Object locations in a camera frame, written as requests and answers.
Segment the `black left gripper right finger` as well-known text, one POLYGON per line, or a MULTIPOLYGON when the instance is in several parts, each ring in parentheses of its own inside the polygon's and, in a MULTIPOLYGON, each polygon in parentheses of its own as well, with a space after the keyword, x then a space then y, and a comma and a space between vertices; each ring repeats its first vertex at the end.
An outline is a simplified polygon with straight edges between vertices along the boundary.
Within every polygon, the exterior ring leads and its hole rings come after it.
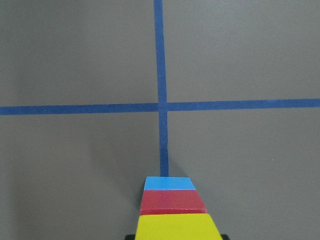
POLYGON ((230 240, 230 238, 227 234, 221 234, 220 236, 221 236, 222 240, 230 240))

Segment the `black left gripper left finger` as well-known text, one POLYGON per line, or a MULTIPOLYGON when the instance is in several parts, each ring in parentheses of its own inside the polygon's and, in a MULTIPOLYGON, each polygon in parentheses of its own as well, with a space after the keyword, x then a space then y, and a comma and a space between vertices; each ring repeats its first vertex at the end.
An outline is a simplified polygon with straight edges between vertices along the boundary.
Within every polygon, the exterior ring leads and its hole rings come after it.
POLYGON ((135 240, 136 235, 135 234, 128 234, 124 237, 124 240, 135 240))

